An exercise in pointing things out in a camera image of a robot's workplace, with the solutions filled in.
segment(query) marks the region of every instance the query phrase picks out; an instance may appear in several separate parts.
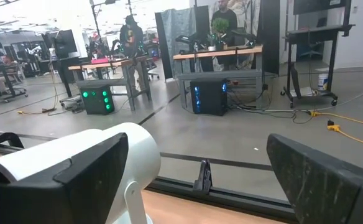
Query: gray floor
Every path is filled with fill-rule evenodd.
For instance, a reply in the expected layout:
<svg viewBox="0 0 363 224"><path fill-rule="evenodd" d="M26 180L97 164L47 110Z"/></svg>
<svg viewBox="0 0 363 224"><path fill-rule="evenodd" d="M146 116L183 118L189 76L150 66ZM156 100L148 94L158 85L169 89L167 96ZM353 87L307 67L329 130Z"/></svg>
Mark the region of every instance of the gray floor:
<svg viewBox="0 0 363 224"><path fill-rule="evenodd" d="M304 64L296 67L299 71L307 69ZM323 67L319 63L314 69ZM153 72L163 73L161 69L159 66ZM318 74L312 74L313 85L317 84L317 76ZM55 91L51 82L48 77L28 79L24 83L29 92L28 98L22 96L7 104L0 103L0 131L58 138L89 128L106 129L123 122L139 123L153 111L163 107L143 124L143 127L153 135L162 152L270 164L265 151L267 137L270 133L278 133L363 167L363 144L328 131L327 117L314 118L306 124L294 124L291 119L273 118L239 110L230 111L223 117L197 116L183 110L179 98L168 104L177 96L178 88L175 81L169 80L165 84L163 77L161 80L151 82L153 101L148 102L145 96L140 96L136 111L130 111L129 104L126 103L118 113L109 116L88 116L86 113L65 113L57 116L17 114L17 111L32 112L52 107ZM279 94L285 83L286 77L269 80L271 110L289 110L287 98ZM309 84L309 75L302 75L301 87ZM65 92L62 84L56 87L58 93ZM363 68L337 71L334 76L333 91L339 96L339 104L362 93ZM114 97L114 101L119 108L126 98ZM331 106L330 102L329 98L305 100L296 103L296 107L327 108ZM332 108L328 112L363 120L363 97ZM303 122L308 119L308 115L298 114L297 121ZM340 124L346 133L363 139L363 125L339 118L332 120ZM23 142L27 147L42 143L32 139L23 139ZM199 167L198 162L163 158L160 176L193 182L198 176ZM272 172L217 164L212 165L212 170L215 187L286 199Z"/></svg>

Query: pink object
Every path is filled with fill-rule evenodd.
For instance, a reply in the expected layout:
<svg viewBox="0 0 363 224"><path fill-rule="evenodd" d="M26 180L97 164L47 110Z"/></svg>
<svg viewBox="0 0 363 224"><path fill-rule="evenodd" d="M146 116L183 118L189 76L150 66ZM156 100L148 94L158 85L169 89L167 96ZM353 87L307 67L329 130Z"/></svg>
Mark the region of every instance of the pink object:
<svg viewBox="0 0 363 224"><path fill-rule="evenodd" d="M109 60L108 60L108 58L101 58L101 59L93 59L91 62L93 64L96 64L96 63L108 63Z"/></svg>

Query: computer tower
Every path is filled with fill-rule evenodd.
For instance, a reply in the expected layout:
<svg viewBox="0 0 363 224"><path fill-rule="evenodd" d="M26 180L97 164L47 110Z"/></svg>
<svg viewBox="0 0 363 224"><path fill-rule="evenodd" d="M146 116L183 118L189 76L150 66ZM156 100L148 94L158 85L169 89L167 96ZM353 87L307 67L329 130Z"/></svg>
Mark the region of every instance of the computer tower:
<svg viewBox="0 0 363 224"><path fill-rule="evenodd" d="M87 114L107 115L115 110L109 85L88 85L80 88Z"/></svg>
<svg viewBox="0 0 363 224"><path fill-rule="evenodd" d="M191 102L196 114L223 116L227 111L227 80L197 78L190 82Z"/></svg>

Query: wooden desk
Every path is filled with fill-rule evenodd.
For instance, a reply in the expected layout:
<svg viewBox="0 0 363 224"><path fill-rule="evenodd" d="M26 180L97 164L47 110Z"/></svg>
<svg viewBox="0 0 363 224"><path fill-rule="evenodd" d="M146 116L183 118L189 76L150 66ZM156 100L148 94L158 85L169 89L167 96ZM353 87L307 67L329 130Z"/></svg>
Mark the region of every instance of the wooden desk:
<svg viewBox="0 0 363 224"><path fill-rule="evenodd" d="M131 106L131 110L135 110L134 106L134 98L138 97L139 95L146 93L148 100L151 100L151 90L150 90L150 83L149 83L149 76L147 74L147 70L145 69L145 61L147 60L146 56L137 57L136 61L137 63L141 64L142 71L143 71L143 77L140 78L140 82L142 81L142 86L145 87L144 90L134 93L132 90L131 82L129 80L129 66L134 63L133 59L120 59L116 60L114 62L108 62L108 63L97 63L97 64L87 64L87 65L73 65L68 67L69 70L73 72L75 80L79 80L76 82L78 87L84 87L87 85L110 85L110 86L125 86L126 87L126 93L117 93L113 94L113 96L128 96L129 99L129 105ZM103 76L101 74L100 68L114 68L114 67L122 67L123 77L119 79L103 79ZM99 69L98 70L98 77L99 80L89 80L84 81L80 80L77 75L77 71L84 70L84 69Z"/></svg>
<svg viewBox="0 0 363 224"><path fill-rule="evenodd" d="M179 79L179 90L180 90L180 99L181 106L187 107L186 93L188 91L185 90L185 82L194 80L196 78L225 78L225 79L251 79L255 80L255 95L256 99L256 107L262 108L264 105L264 97L263 97L263 84L265 81L265 73L264 67L262 63L262 52L263 46L256 46L252 49L236 49L239 47L230 47L227 50L218 51L218 52L208 52L202 51L196 54L178 54L174 55L173 59L179 61L181 64L181 74L176 75L176 78ZM253 70L230 70L230 71L222 71L222 72L197 72L200 70L200 58L204 57L217 57L217 56L226 56L226 55L244 55L244 54L255 54L256 55L256 69ZM185 73L183 71L183 61L186 59L195 58L196 69L195 73Z"/></svg>
<svg viewBox="0 0 363 224"><path fill-rule="evenodd" d="M197 54L178 54L174 55L174 60L184 60L189 58L201 58L201 57L217 57L217 56L226 56L226 55L235 55L236 51L232 49L232 47L227 48L227 50L219 51L219 52L208 52L208 51L202 51L198 52ZM262 53L263 52L263 46L256 46L253 49L239 49L237 50L237 54L256 54L256 53Z"/></svg>
<svg viewBox="0 0 363 224"><path fill-rule="evenodd" d="M142 192L145 212L155 224L186 223L244 223L244 224L278 224L245 213L218 208L202 203L162 195L144 190Z"/></svg>

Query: bucket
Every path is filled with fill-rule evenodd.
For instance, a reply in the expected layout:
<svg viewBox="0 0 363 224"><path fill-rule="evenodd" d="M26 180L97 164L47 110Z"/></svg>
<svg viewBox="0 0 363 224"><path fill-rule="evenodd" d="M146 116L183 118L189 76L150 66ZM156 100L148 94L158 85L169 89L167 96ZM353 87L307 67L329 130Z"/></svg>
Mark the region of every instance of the bucket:
<svg viewBox="0 0 363 224"><path fill-rule="evenodd" d="M328 86L328 74L318 75L318 90L326 90Z"/></svg>

